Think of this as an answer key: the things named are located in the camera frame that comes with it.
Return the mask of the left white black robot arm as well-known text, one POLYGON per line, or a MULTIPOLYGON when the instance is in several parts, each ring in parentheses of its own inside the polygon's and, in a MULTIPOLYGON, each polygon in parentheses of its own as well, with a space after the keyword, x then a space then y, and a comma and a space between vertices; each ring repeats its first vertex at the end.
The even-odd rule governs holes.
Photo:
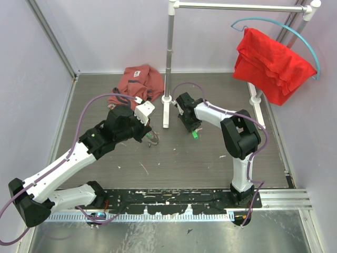
POLYGON ((73 147, 45 169, 25 180, 13 179, 8 184, 9 191, 26 226, 35 227, 52 213, 76 206, 103 207, 107 196, 97 181, 65 190, 59 190, 59 186, 113 151, 117 144, 129 139, 142 142, 152 129, 150 115, 154 110, 149 101, 135 109, 117 105, 108 112, 106 120, 88 129, 73 147))

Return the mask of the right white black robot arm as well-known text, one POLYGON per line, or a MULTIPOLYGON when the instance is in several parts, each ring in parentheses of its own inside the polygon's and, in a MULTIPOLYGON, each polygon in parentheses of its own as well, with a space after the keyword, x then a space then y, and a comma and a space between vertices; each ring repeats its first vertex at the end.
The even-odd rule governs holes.
POLYGON ((221 129, 226 150, 233 158, 230 198, 234 206, 244 207, 254 195, 252 155, 261 143, 261 137, 248 111, 225 110, 202 98, 195 100, 187 92, 179 95, 174 105, 189 132, 199 128, 203 121, 221 129))

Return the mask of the green key tag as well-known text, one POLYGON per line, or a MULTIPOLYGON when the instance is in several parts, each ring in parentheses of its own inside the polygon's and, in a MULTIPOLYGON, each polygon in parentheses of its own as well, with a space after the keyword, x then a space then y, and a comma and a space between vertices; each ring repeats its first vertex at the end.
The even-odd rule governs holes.
POLYGON ((192 131, 192 136, 194 139, 199 139, 201 130, 203 130, 203 128, 197 128, 196 130, 192 131))

